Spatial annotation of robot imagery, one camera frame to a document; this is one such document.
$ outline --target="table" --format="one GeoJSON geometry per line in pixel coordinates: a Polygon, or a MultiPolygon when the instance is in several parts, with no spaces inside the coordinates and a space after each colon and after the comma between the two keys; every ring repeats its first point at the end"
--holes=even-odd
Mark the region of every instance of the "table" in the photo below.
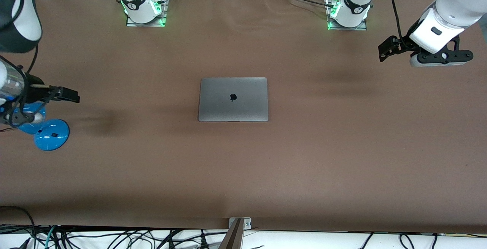
{"type": "MultiPolygon", "coordinates": [[[[404,32],[431,1],[396,0],[404,32]]],[[[59,150],[0,134],[0,203],[36,223],[487,232],[478,25],[461,35],[473,61],[418,69],[406,54],[379,63],[390,0],[366,32],[327,30],[297,0],[171,0],[164,28],[125,27],[115,0],[36,2],[32,74],[81,96],[47,105],[71,126],[59,150]],[[219,76],[267,77],[269,122],[198,122],[200,79],[219,76]]]]}

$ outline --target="brown table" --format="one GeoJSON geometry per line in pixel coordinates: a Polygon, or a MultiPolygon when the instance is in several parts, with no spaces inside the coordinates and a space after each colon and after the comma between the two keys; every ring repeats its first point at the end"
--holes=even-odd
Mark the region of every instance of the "brown table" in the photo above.
{"type": "MultiPolygon", "coordinates": [[[[431,1],[396,0],[404,32],[431,1]]],[[[81,103],[47,106],[71,126],[54,152],[0,133],[0,203],[43,224],[487,232],[480,28],[462,67],[379,63],[397,31],[390,0],[374,5],[344,32],[296,0],[171,0],[164,28],[125,27],[115,0],[37,0],[32,74],[81,103]],[[219,76],[267,77],[269,122],[198,122],[200,79],[219,76]]]]}

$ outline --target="teal cable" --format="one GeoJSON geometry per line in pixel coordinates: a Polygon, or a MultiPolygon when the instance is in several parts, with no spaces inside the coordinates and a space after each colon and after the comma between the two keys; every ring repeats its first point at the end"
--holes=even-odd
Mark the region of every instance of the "teal cable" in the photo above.
{"type": "Polygon", "coordinates": [[[51,238],[51,235],[53,234],[54,227],[56,227],[56,225],[52,226],[51,230],[49,230],[49,233],[47,233],[46,244],[44,244],[44,249],[49,248],[49,239],[51,238]]]}

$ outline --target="silver laptop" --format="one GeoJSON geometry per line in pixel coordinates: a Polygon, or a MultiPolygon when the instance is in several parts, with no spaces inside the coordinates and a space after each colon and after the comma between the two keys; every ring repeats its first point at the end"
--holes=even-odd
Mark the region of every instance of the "silver laptop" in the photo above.
{"type": "Polygon", "coordinates": [[[202,79],[198,120],[201,122],[268,121],[267,79],[202,79]]]}

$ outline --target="blue suction cup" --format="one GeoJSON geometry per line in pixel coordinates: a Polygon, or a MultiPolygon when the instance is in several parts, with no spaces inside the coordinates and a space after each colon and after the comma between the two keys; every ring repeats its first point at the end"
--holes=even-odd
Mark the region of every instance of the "blue suction cup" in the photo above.
{"type": "MultiPolygon", "coordinates": [[[[24,106],[24,112],[31,112],[31,113],[34,113],[35,111],[37,111],[37,109],[39,109],[39,107],[42,105],[42,103],[40,102],[35,102],[35,103],[30,103],[30,104],[26,104],[24,106]]],[[[42,115],[43,118],[46,118],[46,108],[43,107],[39,113],[42,115]]],[[[39,131],[41,128],[42,128],[42,124],[43,122],[40,122],[40,123],[24,123],[22,124],[21,126],[19,126],[19,130],[20,131],[23,131],[27,134],[31,134],[31,135],[34,135],[35,133],[37,133],[37,131],[39,131]]]]}
{"type": "Polygon", "coordinates": [[[33,142],[41,150],[52,151],[63,146],[68,137],[68,124],[63,120],[53,119],[42,123],[40,130],[33,135],[33,142]]]}

